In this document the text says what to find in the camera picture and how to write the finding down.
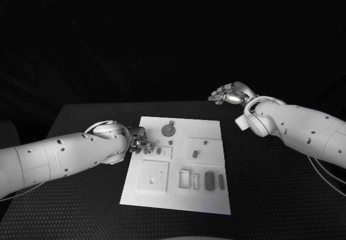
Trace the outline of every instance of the table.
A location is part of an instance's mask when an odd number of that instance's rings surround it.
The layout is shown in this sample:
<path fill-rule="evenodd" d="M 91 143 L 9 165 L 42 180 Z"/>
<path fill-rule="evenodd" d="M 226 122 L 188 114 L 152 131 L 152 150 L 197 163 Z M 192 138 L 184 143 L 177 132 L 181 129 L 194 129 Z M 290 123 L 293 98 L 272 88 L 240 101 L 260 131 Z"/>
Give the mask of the table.
<path fill-rule="evenodd" d="M 0 237 L 345 239 L 346 198 L 318 175 L 308 156 L 286 147 L 279 137 L 241 131 L 236 119 L 243 110 L 240 105 L 211 101 L 70 104 L 47 136 L 81 133 L 106 120 L 133 127 L 142 116 L 220 121 L 233 215 L 120 205 L 128 153 L 116 165 L 102 164 L 53 180 L 16 198 L 0 223 Z"/>

